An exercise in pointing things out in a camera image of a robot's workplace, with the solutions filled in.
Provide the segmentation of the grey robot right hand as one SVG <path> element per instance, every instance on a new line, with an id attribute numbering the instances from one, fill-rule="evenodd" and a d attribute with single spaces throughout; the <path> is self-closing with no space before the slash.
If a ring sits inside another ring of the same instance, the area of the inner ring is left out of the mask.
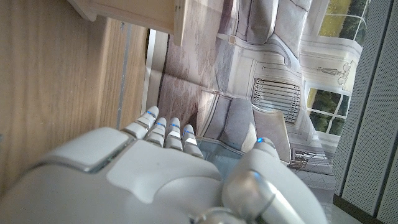
<path id="1" fill-rule="evenodd" d="M 1 198 L 2 223 L 326 223 L 312 191 L 259 138 L 227 178 L 191 126 L 151 107 L 50 151 Z"/>

